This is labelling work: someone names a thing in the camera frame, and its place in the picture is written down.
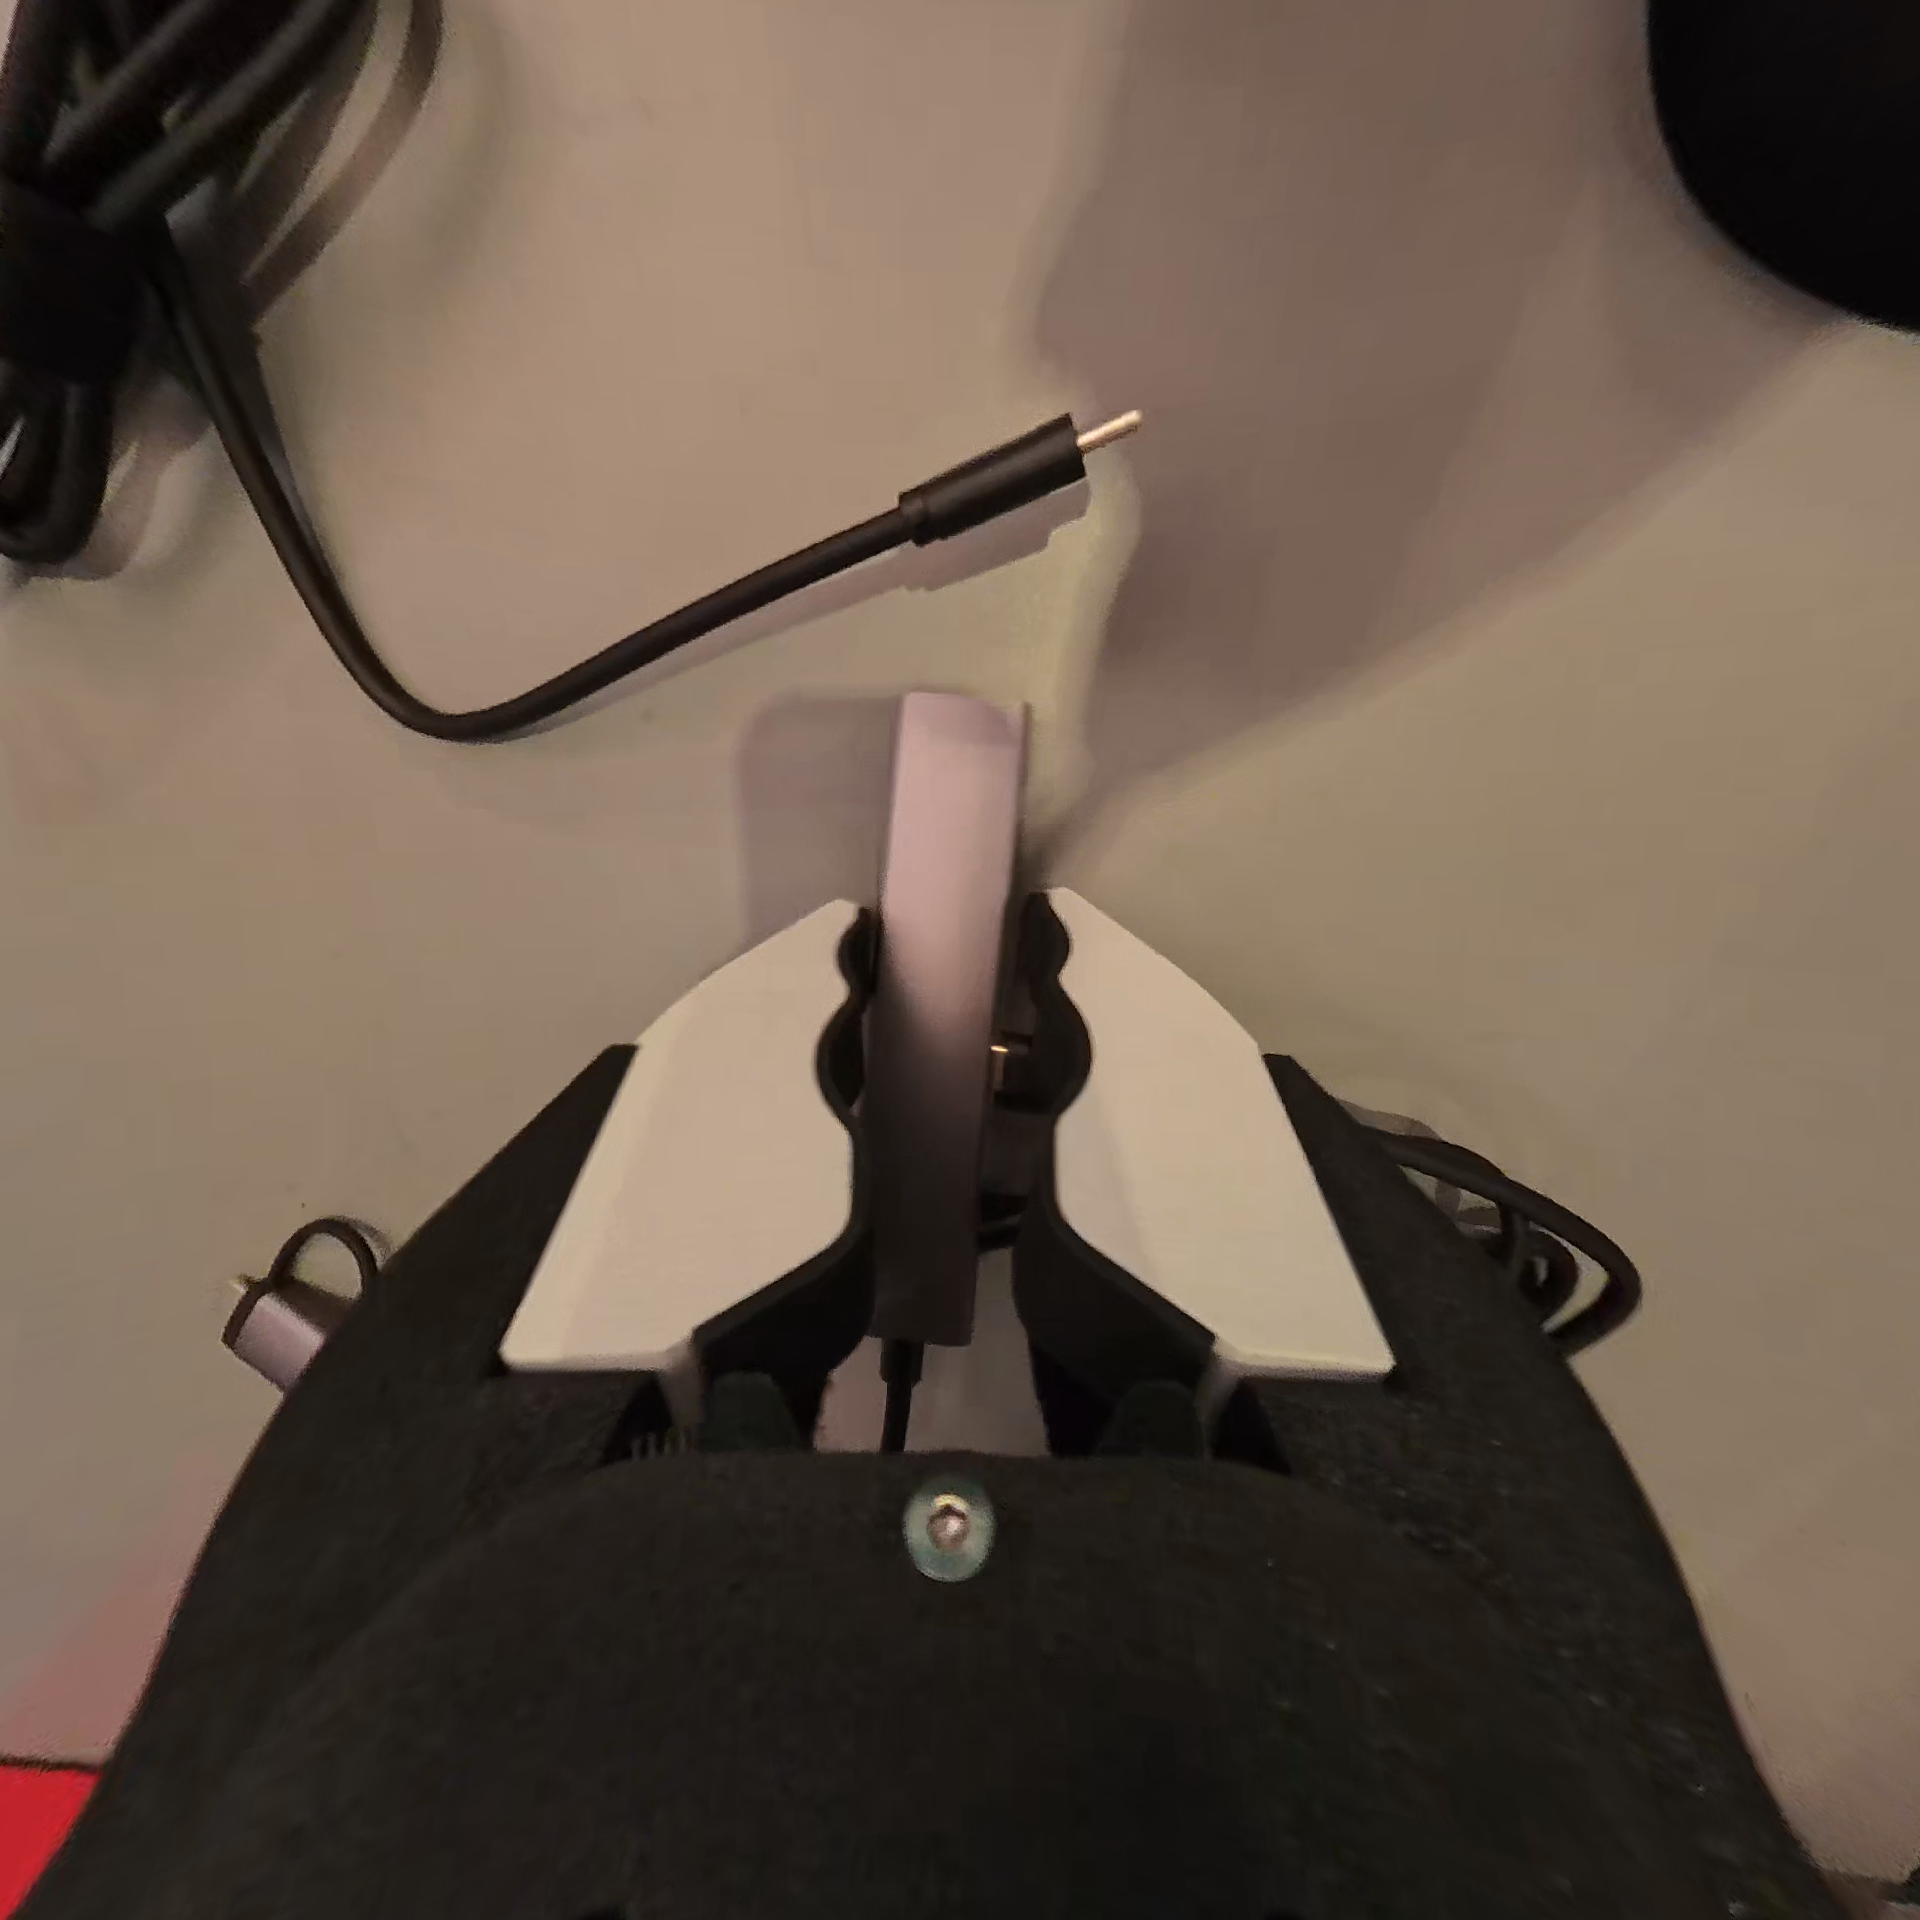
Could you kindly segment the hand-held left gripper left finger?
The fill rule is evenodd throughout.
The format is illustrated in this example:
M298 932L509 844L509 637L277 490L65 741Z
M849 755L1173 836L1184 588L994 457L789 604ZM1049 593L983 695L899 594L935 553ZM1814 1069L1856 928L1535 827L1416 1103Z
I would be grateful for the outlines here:
M680 1420L767 1376L816 1426L873 1320L871 973L871 915L829 900L639 1034L501 1337L509 1375L648 1376Z

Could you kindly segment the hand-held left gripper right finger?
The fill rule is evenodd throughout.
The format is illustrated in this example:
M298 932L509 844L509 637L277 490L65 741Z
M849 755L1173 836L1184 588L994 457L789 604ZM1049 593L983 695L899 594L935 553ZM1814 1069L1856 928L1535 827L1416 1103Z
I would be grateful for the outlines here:
M1139 1388L1211 1426L1249 1385L1382 1385L1393 1353L1253 1035L1065 888L1023 904L1015 979L1011 1301L1045 1433L1101 1433Z

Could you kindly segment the grey usb hub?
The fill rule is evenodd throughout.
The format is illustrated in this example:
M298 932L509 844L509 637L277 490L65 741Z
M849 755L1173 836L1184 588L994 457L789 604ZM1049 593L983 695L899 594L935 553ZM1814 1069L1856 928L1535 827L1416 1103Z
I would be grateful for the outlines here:
M976 1320L978 1177L1025 721L971 695L899 700L885 819L862 1131L873 1333L961 1348Z

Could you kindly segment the grey usb adapter plug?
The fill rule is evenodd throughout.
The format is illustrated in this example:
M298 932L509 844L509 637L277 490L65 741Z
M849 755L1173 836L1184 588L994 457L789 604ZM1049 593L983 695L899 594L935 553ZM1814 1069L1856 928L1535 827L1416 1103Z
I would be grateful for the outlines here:
M309 1256L328 1247L351 1266L347 1290L312 1281ZM222 1344L253 1376L288 1397L312 1360L381 1282L383 1239L353 1217L314 1217L289 1233L259 1275L240 1277Z

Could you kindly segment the red sheet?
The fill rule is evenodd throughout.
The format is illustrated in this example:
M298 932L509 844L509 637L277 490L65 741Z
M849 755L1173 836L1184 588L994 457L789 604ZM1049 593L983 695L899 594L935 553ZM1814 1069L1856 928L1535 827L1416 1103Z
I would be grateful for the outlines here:
M112 1883L112 1869L86 1849L88 1841L109 1836L88 1804L101 1785L117 1788L120 1760L112 1749L86 1760L5 1753L5 1917L136 1916L126 1891Z

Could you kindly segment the black mesh pad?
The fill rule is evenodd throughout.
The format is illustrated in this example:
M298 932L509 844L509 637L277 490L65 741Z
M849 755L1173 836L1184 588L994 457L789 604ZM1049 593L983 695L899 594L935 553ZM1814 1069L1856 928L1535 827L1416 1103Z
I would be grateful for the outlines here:
M1800 298L1918 331L1918 5L1645 3L1694 205Z

